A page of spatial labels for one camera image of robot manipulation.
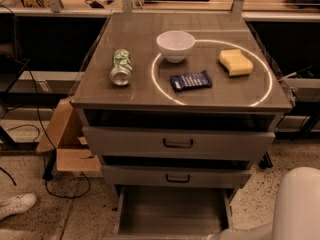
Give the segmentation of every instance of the shoe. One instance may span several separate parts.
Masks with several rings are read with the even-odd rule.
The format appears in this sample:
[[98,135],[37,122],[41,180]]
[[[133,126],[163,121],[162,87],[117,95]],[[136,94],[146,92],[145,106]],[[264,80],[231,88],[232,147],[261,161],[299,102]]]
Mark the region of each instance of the shoe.
[[36,202],[37,196],[34,193],[27,193],[0,201],[0,221],[10,215],[28,211]]

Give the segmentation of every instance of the concrete floor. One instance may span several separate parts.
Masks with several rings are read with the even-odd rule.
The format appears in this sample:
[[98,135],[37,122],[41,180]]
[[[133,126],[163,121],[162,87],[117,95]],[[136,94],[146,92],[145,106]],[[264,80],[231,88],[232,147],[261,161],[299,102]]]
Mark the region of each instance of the concrete floor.
[[[34,134],[24,130],[21,136]],[[291,169],[307,166],[320,169],[319,140],[276,140],[268,152],[273,167],[251,169],[253,175],[233,199],[234,227],[250,229],[272,221],[274,200],[282,177]],[[34,192],[38,201],[28,212],[8,217],[0,222],[0,239],[105,239],[113,235],[118,199],[112,186],[102,178],[57,176],[47,182],[42,179],[44,160],[34,152],[2,152],[0,166],[15,179],[17,186],[0,172],[1,199]]]

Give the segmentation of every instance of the yellow sponge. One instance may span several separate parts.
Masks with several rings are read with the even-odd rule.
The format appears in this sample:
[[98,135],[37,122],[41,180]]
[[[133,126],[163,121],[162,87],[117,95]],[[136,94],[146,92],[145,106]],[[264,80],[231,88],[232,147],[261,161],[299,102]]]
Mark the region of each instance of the yellow sponge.
[[219,61],[229,71],[229,76],[249,75],[253,69],[252,62],[242,54],[240,49],[221,51]]

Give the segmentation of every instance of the drawer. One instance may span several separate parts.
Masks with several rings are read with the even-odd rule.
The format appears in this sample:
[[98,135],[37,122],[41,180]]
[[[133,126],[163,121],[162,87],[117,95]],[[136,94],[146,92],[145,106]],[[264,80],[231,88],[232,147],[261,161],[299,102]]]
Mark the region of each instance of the drawer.
[[127,239],[190,239],[219,233],[231,225],[222,189],[124,186],[115,234]]
[[260,160],[274,139],[272,132],[89,126],[83,132],[98,155],[246,161]]
[[101,171],[108,184],[194,188],[239,189],[246,184],[251,176],[249,170],[210,170],[145,166],[103,165]]

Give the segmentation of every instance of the black handle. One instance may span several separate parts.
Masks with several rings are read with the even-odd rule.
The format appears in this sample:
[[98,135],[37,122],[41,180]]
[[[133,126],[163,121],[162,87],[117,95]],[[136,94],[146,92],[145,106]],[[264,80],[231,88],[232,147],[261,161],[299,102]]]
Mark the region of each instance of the black handle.
[[184,148],[184,149],[188,149],[188,148],[192,148],[193,147],[193,139],[191,139],[189,141],[189,143],[170,143],[166,140],[166,138],[163,139],[163,145],[167,148]]
[[171,176],[171,178],[176,178],[173,180],[173,179],[170,179],[169,177],[170,176],[168,174],[166,174],[166,180],[170,183],[188,183],[188,182],[190,182],[190,178],[191,178],[189,174],[186,176],[186,179],[182,179],[185,177]]

